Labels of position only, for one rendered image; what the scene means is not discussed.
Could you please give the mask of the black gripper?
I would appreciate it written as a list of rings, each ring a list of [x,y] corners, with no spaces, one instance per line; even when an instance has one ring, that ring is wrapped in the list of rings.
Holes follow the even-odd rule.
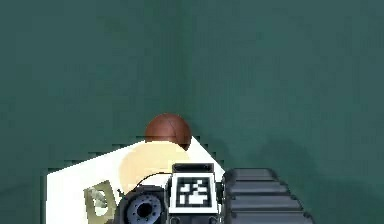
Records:
[[[166,224],[165,190],[138,186],[125,194],[115,210],[115,224]]]

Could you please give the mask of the brown basketball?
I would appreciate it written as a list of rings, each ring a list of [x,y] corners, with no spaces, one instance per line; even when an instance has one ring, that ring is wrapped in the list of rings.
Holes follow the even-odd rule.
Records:
[[[148,123],[144,138],[146,142],[169,141],[187,151],[191,144],[192,132],[189,124],[180,115],[163,113]]]

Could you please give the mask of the cream round lampshade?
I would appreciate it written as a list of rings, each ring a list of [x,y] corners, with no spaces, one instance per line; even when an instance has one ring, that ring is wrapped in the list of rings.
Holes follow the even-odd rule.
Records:
[[[189,155],[179,145],[168,141],[152,141],[134,147],[121,161],[118,169],[124,193],[134,189],[145,177],[170,173],[175,163],[190,162]]]

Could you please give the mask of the olive picture frame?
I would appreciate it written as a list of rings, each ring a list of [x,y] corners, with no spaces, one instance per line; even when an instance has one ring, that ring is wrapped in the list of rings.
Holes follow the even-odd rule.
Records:
[[[83,190],[87,224],[112,224],[116,201],[108,180]]]

